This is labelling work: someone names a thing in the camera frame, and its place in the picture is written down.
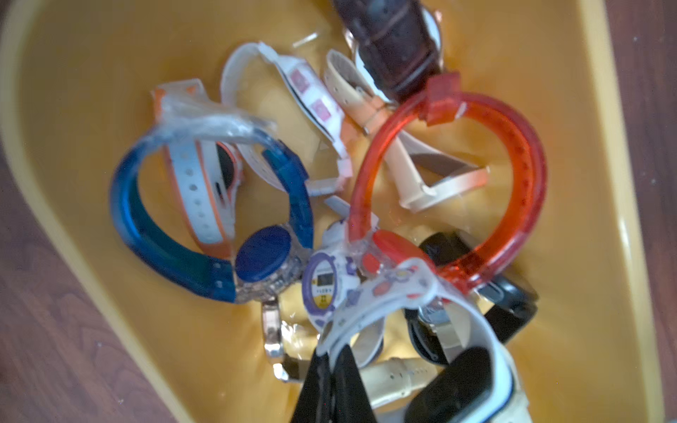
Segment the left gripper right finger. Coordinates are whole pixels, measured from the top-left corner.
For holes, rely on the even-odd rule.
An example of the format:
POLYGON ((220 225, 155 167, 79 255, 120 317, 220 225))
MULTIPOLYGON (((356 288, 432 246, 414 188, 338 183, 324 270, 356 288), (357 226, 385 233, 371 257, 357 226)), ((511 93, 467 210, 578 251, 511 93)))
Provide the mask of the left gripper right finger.
POLYGON ((353 350, 345 345, 333 370, 333 422, 377 423, 353 350))

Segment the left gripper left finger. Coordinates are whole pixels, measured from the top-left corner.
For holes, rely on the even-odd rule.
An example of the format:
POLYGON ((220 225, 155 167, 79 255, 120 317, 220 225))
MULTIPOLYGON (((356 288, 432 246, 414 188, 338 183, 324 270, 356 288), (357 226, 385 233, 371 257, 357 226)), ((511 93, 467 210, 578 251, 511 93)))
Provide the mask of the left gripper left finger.
POLYGON ((333 412, 333 373, 328 354, 314 353, 292 423, 328 423, 333 412))

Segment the clear white watch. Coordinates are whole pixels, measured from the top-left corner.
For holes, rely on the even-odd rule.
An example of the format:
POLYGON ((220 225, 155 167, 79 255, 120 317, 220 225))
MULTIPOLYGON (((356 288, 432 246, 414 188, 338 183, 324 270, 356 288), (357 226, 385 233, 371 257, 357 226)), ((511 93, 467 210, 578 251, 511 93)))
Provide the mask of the clear white watch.
MULTIPOLYGON (((324 203, 341 220, 332 223, 322 236, 319 250, 308 260, 301 280, 303 304, 313 327, 322 334, 334 311, 346 300, 356 299, 361 285, 357 264, 347 248, 346 224, 350 205, 338 196, 328 197, 324 203)), ((383 350, 385 320, 381 319, 361 330, 352 344, 358 368, 376 361, 383 350)))

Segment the blue transparent watch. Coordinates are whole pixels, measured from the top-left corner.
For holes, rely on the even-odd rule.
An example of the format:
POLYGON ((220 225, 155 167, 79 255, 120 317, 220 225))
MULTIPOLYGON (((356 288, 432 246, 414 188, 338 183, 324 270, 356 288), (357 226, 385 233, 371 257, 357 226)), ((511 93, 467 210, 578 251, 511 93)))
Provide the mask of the blue transparent watch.
POLYGON ((126 153, 110 185, 109 208, 123 242, 167 280, 215 301, 268 301, 301 278, 310 258, 314 218, 308 178, 299 157, 257 118, 230 113, 180 118, 155 125, 126 153), (138 173, 146 157, 164 146, 193 139, 263 146, 264 160, 287 192, 287 223, 252 234, 234 261, 199 254, 177 243, 156 225, 141 200, 138 173))

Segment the pink orange watch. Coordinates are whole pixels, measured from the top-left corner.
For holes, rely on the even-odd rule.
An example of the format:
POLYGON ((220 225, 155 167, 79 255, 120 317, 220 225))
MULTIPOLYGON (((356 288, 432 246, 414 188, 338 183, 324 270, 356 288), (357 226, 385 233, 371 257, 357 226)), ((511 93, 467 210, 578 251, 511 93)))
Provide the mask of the pink orange watch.
POLYGON ((237 147, 193 140, 165 146, 167 174, 190 235, 208 256, 231 259, 236 239, 236 194, 244 179, 237 147))

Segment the red transparent watch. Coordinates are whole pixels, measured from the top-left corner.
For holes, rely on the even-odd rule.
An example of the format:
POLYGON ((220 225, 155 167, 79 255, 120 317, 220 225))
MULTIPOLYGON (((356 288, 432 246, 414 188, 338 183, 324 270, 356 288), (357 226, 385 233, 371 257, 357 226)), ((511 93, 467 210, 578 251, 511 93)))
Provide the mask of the red transparent watch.
POLYGON ((495 231, 478 247, 439 270, 439 275, 463 293, 490 282, 518 255, 539 215, 547 193, 548 167, 538 134, 510 105, 460 86, 458 72, 427 80, 386 120, 365 154, 357 175, 347 219, 347 239, 355 244, 371 229, 372 194, 384 155, 409 123, 421 120, 429 127, 472 119, 492 130, 511 159, 511 200, 495 231))

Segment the dark brown strap watch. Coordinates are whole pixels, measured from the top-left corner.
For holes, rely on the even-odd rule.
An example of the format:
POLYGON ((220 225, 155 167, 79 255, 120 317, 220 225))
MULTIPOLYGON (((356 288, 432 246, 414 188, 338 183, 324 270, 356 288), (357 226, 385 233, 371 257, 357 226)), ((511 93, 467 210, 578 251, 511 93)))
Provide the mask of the dark brown strap watch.
POLYGON ((421 2, 334 1, 333 8, 358 44, 366 70, 389 99, 405 102, 442 72, 440 49, 421 2))

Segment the white band watch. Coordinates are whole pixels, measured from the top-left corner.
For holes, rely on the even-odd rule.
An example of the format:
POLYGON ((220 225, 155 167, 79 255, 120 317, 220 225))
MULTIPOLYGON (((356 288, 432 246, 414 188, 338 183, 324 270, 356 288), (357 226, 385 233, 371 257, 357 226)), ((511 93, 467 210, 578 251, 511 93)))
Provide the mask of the white band watch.
POLYGON ((315 353, 328 354, 331 373, 354 334, 401 309, 446 299, 465 347, 405 407, 375 413, 377 422, 528 422, 528 400, 514 361, 476 305, 417 257, 370 280, 334 312, 315 353))

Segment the yellow rectangular tray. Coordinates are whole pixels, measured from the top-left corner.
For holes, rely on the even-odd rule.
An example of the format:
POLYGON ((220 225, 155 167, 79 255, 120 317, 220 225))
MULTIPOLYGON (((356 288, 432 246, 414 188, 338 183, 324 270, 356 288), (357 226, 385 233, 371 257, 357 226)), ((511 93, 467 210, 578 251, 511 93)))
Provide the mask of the yellow rectangular tray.
MULTIPOLYGON (((534 126, 548 194, 516 268, 539 313, 509 344, 537 422, 661 422, 664 396, 628 143, 601 1, 433 1, 465 90, 534 126)), ((287 422, 260 308, 175 286, 122 243, 119 160, 153 124, 151 91, 218 98, 249 41, 315 67, 344 49, 327 1, 16 1, 1 47, 1 131, 19 188, 132 357, 184 422, 287 422)))

